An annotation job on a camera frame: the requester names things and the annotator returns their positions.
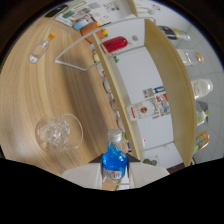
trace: clear glass bowl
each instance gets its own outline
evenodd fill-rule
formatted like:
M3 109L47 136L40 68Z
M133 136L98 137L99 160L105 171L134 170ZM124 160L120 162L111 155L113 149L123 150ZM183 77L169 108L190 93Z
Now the clear glass bowl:
M61 153L78 148L83 140L83 129L72 114L43 117L35 129L39 146L48 153Z

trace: wooden table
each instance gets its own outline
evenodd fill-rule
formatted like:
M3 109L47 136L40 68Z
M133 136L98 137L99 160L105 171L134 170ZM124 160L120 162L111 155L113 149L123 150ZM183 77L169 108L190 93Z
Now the wooden table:
M37 64L31 64L32 50L52 32L57 36L47 52ZM118 126L97 69L83 72L54 62L80 37L73 28L44 17L32 24L13 47L0 75L0 145L6 159L61 176L65 170L86 165L107 151L108 129ZM92 63L92 49L84 40L63 57L85 67ZM74 151L49 155L36 142L36 124L45 115L64 113L75 115L81 122L83 142ZM115 187L103 185L103 189Z

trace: glass jar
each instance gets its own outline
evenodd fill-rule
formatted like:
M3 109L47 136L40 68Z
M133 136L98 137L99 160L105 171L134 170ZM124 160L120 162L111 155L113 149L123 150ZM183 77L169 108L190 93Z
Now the glass jar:
M185 65L204 63L204 58L199 52L187 49L177 49L177 52Z
M213 90L210 79L196 79L191 81L195 100L207 96Z

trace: white wall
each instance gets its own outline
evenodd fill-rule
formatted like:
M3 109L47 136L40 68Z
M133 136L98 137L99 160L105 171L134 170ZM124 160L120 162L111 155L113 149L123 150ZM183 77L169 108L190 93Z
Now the white wall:
M135 0L136 5L142 5L143 7L148 7L153 9L153 5L159 6L160 11L155 11L155 14L150 15L148 13L140 13L140 17L153 17L156 19L156 25L158 26L168 26L180 29L182 31L187 31L190 27L190 23L182 17L180 14L174 10L164 6L160 3L150 0ZM176 47L179 44L179 40L170 40Z
M197 128L197 134L208 131L209 144L194 155L196 163L207 162L224 156L224 72L215 51L206 38L191 25L187 33L191 41L180 41L177 48L193 49L204 57L204 64L186 66L191 80L205 78L213 83L213 91L199 101L208 104L210 115L208 123Z

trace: wooden panel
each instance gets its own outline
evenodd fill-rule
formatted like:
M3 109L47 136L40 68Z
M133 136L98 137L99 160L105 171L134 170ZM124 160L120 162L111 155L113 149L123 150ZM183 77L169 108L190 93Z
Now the wooden panel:
M101 41L96 36L96 34L91 35L91 39L95 45L101 64L104 68L104 72L108 79L111 91L114 95L116 106L118 107L122 122L124 124L125 132L128 136L133 156L140 159L141 155L139 150L142 148L141 137L138 130L137 122L130 122L126 114L125 107L129 105L131 102L127 90L125 88L125 85L123 83L121 74L118 70L118 67L114 61L113 56L107 57L107 55L105 55L105 53L99 46Z
M185 166L196 142L196 104L187 70L175 47L150 20L145 20L145 47L151 54L167 92L174 144Z
M128 0L129 6L131 8L131 12L132 14L134 14L135 16L138 17L138 10L137 7L135 5L135 1L134 0Z

